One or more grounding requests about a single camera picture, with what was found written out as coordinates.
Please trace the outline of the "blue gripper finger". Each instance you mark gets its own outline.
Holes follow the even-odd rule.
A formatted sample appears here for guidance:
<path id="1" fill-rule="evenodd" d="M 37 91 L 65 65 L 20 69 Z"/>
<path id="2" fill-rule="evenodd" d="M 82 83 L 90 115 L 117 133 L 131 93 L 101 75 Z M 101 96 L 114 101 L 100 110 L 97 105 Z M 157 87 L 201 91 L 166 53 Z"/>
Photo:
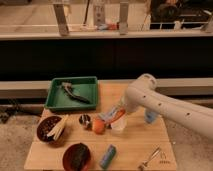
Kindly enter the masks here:
<path id="1" fill-rule="evenodd" d="M 107 121 L 111 118 L 113 118 L 115 116 L 115 113 L 116 113 L 116 107 L 112 107 L 110 110 L 108 110 L 107 112 L 105 113 L 100 113 L 98 115 L 98 117 L 103 120 L 103 121 Z"/>
<path id="2" fill-rule="evenodd" d="M 151 111 L 149 109 L 145 110 L 145 115 L 144 115 L 144 120 L 148 123 L 151 124 L 153 123 L 156 118 L 158 117 L 158 114 L 154 111 Z"/>

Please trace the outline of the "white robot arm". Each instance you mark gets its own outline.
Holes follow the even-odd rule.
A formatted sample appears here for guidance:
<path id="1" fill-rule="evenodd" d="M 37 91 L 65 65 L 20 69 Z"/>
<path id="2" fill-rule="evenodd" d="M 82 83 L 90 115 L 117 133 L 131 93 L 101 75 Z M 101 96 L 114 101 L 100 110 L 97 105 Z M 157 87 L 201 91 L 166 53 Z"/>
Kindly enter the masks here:
<path id="1" fill-rule="evenodd" d="M 213 109 L 168 97 L 156 91 L 157 80 L 151 74 L 142 74 L 124 91 L 121 100 L 100 118 L 107 124 L 119 120 L 124 114 L 145 107 L 145 118 L 152 123 L 157 114 L 170 119 L 203 136 L 213 139 Z"/>

